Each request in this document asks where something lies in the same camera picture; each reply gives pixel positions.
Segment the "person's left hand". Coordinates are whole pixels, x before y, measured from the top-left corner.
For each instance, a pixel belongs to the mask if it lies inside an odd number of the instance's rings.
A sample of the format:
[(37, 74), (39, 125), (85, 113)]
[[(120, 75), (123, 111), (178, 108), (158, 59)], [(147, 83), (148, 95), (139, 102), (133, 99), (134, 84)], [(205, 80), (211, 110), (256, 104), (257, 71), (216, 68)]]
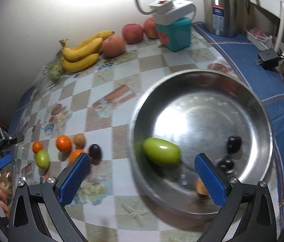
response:
[(6, 193), (8, 191), (8, 179), (6, 173), (3, 173), (0, 176), (0, 206), (3, 209), (5, 216), (9, 219), (10, 218), (10, 209), (7, 204), (7, 197)]

